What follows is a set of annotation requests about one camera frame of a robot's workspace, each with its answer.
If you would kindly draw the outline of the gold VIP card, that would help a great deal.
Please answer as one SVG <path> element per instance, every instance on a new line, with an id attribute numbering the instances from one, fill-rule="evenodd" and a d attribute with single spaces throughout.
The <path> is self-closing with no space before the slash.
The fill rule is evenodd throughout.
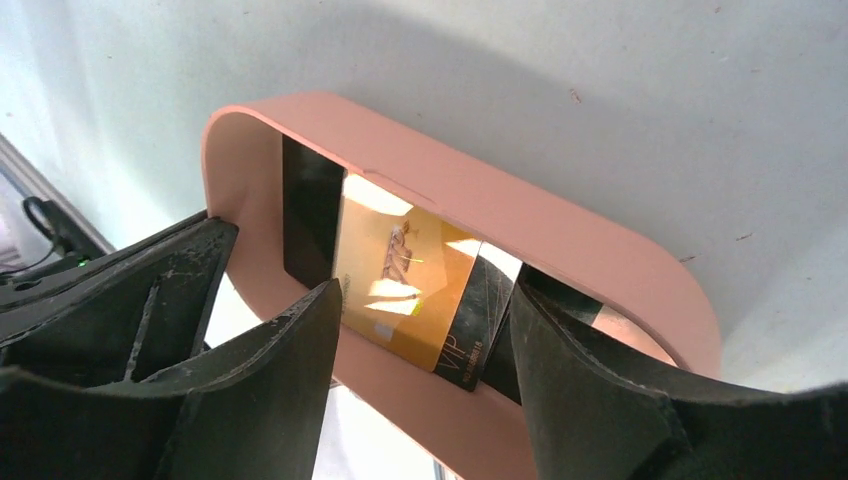
<path id="1" fill-rule="evenodd" d="M 334 274 L 342 322 L 369 341 L 431 371 L 481 246 L 440 217 L 349 174 Z"/>

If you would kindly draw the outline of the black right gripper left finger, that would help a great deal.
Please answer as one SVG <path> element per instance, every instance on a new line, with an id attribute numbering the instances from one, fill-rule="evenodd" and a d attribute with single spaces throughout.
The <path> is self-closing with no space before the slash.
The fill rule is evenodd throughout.
<path id="1" fill-rule="evenodd" d="M 134 383 L 1 372 L 5 479 L 308 479 L 340 332 L 330 280 L 280 316 Z"/>

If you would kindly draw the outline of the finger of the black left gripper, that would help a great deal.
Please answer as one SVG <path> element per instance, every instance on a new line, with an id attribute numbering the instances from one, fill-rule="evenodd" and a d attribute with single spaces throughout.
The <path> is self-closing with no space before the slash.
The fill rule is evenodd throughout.
<path id="1" fill-rule="evenodd" d="M 2 287 L 2 371 L 140 382 L 199 354 L 237 235 L 199 213 L 85 266 Z"/>

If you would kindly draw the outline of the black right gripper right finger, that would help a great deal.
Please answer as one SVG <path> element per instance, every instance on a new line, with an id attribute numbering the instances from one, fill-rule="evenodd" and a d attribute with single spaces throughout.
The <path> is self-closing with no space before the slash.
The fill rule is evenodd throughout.
<path id="1" fill-rule="evenodd" d="M 780 394 L 643 354 L 518 286 L 511 337 L 542 479 L 843 479 L 847 388 Z"/>

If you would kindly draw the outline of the black VIP card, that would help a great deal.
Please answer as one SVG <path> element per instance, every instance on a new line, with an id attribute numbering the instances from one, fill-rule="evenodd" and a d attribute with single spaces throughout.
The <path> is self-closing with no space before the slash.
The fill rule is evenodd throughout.
<path id="1" fill-rule="evenodd" d="M 555 307 L 591 325 L 603 304 L 479 240 L 448 246 L 474 255 L 469 278 L 434 373 L 468 392 L 484 383 L 521 403 L 510 332 L 510 303 L 517 282 L 527 282 Z"/>

